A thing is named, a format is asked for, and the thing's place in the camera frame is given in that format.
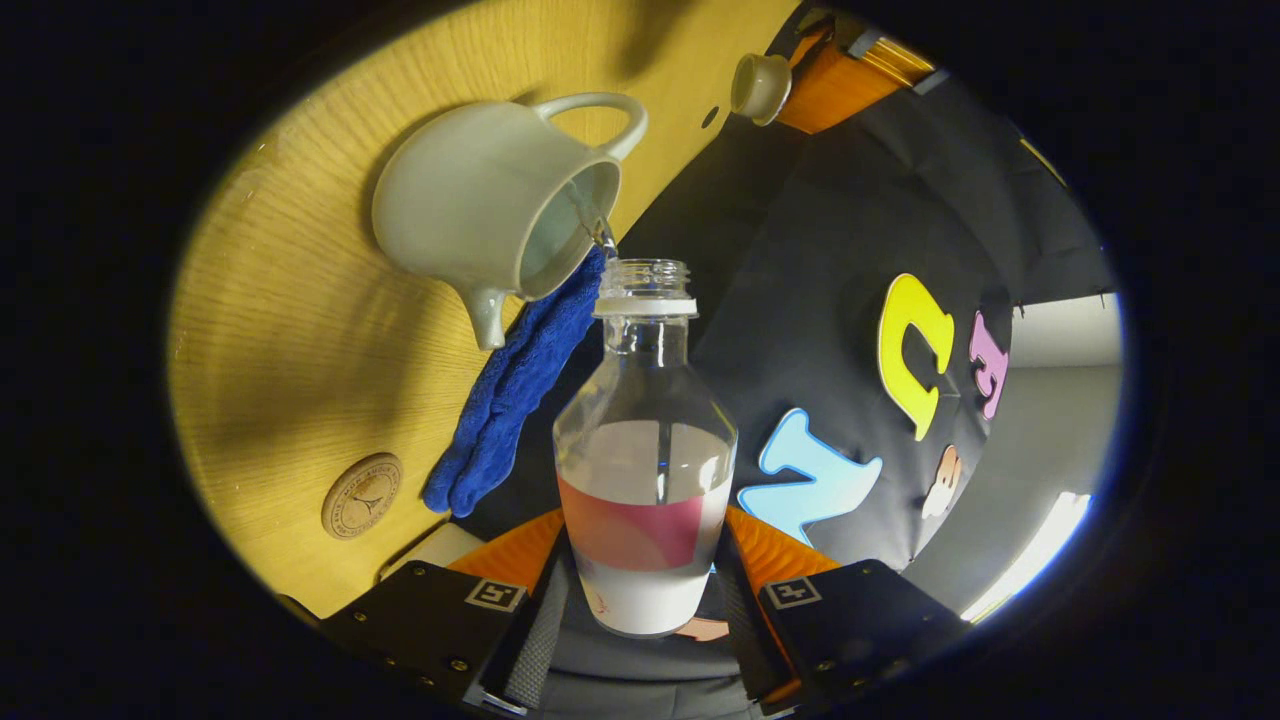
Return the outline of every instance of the yellow letter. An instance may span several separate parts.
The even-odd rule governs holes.
[[[915,441],[924,439],[938,409],[938,388],[924,389],[902,361],[902,338],[906,325],[915,325],[924,341],[929,343],[937,363],[938,374],[947,372],[951,361],[951,345],[955,341],[956,324],[938,307],[929,291],[906,273],[893,278],[881,313],[879,347],[877,361],[881,382],[893,402],[915,423]]]

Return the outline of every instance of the orange object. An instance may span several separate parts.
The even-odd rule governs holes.
[[[552,510],[454,560],[449,570],[524,585],[532,593],[563,527],[564,512]]]
[[[791,69],[795,70],[810,51],[818,55],[792,81],[791,96],[777,117],[777,122],[809,135],[840,124],[934,70],[931,63],[887,37],[877,40],[859,60],[833,42],[826,27],[801,38],[791,55]]]
[[[736,507],[728,509],[724,514],[724,521],[737,542],[737,552],[742,559],[742,568],[746,570],[746,582],[751,585],[751,596],[756,598],[756,605],[760,602],[760,588],[768,583],[791,580],[840,568],[835,560]],[[769,623],[768,615],[765,615],[764,621],[769,625],[773,642],[777,643],[778,650],[782,650],[782,641],[778,638],[777,630],[773,629],[773,624]],[[791,680],[767,694],[764,697],[767,703],[778,702],[800,689],[795,665],[785,650],[782,650],[782,656],[786,657],[787,665],[791,667]]]

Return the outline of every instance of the pink letter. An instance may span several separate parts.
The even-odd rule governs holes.
[[[987,324],[982,320],[982,310],[973,318],[973,337],[969,338],[969,360],[982,363],[982,368],[973,374],[978,383],[978,392],[983,397],[989,397],[982,406],[982,416],[992,419],[996,416],[996,405],[1000,404],[1000,393],[1005,389],[1005,375],[1009,373],[1009,354],[1001,352],[996,340],[987,332]]]

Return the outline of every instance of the pitcher handle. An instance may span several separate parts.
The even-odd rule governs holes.
[[[617,137],[596,147],[596,150],[600,150],[614,160],[622,160],[630,155],[640,142],[640,138],[644,137],[645,131],[649,129],[649,113],[645,111],[644,105],[635,97],[617,92],[566,95],[564,97],[534,105],[530,109],[545,120],[552,115],[558,115],[576,108],[616,108],[631,118],[627,122],[627,127],[622,128],[622,132]]]

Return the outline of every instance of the small white cup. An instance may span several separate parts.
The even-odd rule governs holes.
[[[742,55],[733,73],[730,110],[763,127],[773,122],[791,95],[791,65],[782,55]]]

